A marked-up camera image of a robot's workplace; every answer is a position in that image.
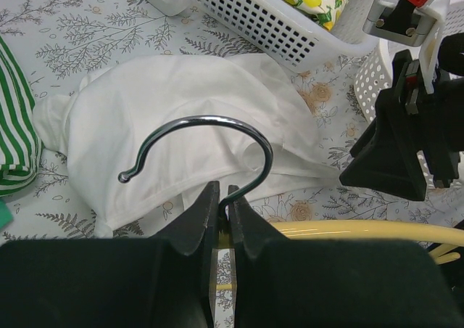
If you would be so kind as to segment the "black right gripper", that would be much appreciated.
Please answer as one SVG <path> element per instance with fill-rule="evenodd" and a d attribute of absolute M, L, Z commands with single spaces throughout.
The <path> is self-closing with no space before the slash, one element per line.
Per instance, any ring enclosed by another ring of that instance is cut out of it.
<path fill-rule="evenodd" d="M 430 94 L 418 60 L 407 61 L 398 79 L 403 82 L 405 99 L 393 89 L 381 91 L 376 117 L 351 148 L 352 162 L 342 171 L 340 182 L 421 202 L 426 198 L 427 182 L 419 151 L 436 188 L 448 188 L 459 178 L 463 34 L 442 39 Z"/>

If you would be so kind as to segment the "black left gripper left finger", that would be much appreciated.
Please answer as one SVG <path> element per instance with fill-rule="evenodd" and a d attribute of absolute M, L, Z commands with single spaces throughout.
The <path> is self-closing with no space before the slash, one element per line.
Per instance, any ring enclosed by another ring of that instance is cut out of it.
<path fill-rule="evenodd" d="M 213 327 L 219 184 L 148 238 L 1 246 L 3 327 Z"/>

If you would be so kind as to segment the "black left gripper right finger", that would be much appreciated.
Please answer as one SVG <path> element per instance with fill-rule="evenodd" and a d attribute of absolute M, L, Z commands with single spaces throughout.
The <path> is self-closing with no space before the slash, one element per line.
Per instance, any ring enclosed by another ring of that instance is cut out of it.
<path fill-rule="evenodd" d="M 390 221 L 269 224 L 230 204 L 236 327 L 455 327 L 439 265 L 455 229 Z"/>

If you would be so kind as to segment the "yellow plastic hanger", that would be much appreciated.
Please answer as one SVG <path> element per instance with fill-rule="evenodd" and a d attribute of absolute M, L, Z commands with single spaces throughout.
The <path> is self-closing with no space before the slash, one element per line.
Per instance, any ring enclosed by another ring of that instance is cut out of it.
<path fill-rule="evenodd" d="M 118 174 L 120 183 L 126 184 L 144 169 L 150 149 L 172 132 L 194 126 L 220 126 L 240 131 L 254 139 L 262 149 L 262 159 L 246 159 L 246 163 L 261 163 L 262 170 L 255 178 L 224 197 L 219 203 L 219 212 L 225 217 L 225 210 L 231 209 L 233 202 L 256 189 L 269 176 L 273 165 L 273 148 L 265 136 L 255 127 L 226 116 L 194 115 L 172 120 L 154 130 L 142 142 L 135 163 L 128 170 Z M 274 224 L 279 234 L 294 240 L 341 239 L 341 240 L 408 240 L 433 242 L 437 246 L 428 252 L 435 264 L 444 265 L 463 258 L 463 230 L 442 226 L 411 224 L 396 221 L 374 220 L 323 220 L 306 222 L 278 222 Z"/>

